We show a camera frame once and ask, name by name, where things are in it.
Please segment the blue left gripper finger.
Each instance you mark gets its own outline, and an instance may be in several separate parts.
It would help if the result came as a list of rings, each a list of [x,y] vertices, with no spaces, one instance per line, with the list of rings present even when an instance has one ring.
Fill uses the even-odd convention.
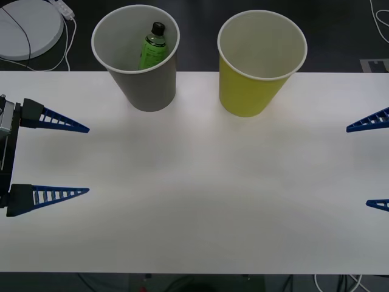
[[[13,184],[7,201],[7,217],[16,217],[42,207],[86,194],[89,188]]]
[[[31,99],[24,99],[21,108],[20,126],[78,133],[88,133],[90,131],[88,127]]]

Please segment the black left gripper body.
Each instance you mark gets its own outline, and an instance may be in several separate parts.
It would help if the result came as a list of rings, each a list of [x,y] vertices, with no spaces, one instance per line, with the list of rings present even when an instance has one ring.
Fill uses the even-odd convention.
[[[20,103],[6,103],[1,113],[1,207],[6,207],[18,139]]]

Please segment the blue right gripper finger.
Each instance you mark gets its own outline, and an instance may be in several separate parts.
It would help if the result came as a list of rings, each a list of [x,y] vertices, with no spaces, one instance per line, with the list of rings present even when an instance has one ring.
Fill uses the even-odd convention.
[[[346,127],[347,133],[388,128],[388,108],[371,114]]]
[[[367,200],[366,205],[368,207],[389,212],[389,199]]]

